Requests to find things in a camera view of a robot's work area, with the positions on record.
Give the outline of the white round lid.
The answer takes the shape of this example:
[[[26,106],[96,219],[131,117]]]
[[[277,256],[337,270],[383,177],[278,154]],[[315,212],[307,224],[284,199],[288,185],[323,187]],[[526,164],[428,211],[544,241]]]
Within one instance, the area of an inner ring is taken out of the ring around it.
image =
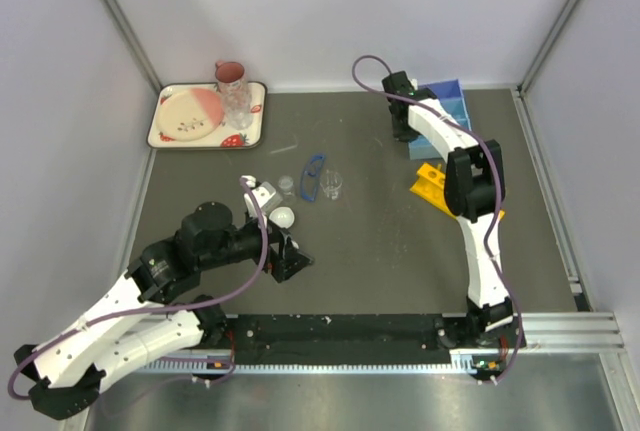
[[[290,207],[280,206],[269,214],[269,220],[280,228],[290,229],[295,223],[295,214]]]

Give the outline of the yellow test tube rack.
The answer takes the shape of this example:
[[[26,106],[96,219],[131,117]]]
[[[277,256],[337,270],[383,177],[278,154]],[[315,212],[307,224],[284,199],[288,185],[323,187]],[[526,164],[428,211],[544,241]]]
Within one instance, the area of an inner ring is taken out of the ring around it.
[[[416,172],[416,175],[417,181],[411,186],[410,191],[447,216],[457,220],[457,217],[452,214],[445,201],[445,173],[442,170],[442,165],[438,164],[434,167],[428,162],[424,162]]]

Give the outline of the clear glass beaker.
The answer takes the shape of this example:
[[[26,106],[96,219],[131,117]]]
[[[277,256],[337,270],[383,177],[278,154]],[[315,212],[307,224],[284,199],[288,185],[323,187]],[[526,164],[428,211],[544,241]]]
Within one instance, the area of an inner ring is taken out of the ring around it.
[[[332,201],[340,198],[343,185],[341,174],[334,170],[326,170],[320,181],[324,196]]]

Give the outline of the blue safety glasses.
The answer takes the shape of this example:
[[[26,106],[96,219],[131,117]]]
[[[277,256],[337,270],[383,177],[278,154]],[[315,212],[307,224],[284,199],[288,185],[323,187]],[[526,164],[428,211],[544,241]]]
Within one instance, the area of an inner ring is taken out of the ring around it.
[[[314,154],[309,158],[302,170],[299,181],[299,194],[307,202],[313,203],[316,200],[325,160],[325,154]]]

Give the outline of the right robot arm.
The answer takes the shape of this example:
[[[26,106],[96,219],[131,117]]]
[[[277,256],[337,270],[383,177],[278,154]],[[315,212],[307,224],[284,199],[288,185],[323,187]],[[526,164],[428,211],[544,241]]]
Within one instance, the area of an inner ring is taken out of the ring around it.
[[[513,321],[513,304],[499,256],[499,214],[505,197],[502,151],[459,125],[433,91],[403,71],[382,80],[394,134],[425,137],[446,162],[444,200],[463,233],[469,286],[466,331],[476,345],[498,340]]]

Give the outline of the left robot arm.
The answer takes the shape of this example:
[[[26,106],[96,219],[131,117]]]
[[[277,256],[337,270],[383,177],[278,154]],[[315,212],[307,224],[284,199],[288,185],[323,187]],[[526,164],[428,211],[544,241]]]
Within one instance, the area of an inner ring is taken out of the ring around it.
[[[65,331],[15,352],[9,396],[66,420],[153,361],[182,349],[220,345],[229,336],[221,305],[246,288],[218,298],[200,295],[187,304],[176,300],[200,284],[203,272],[243,261],[278,283],[313,263],[287,229],[265,216],[248,216],[237,227],[226,205],[199,205],[173,236],[147,246]]]

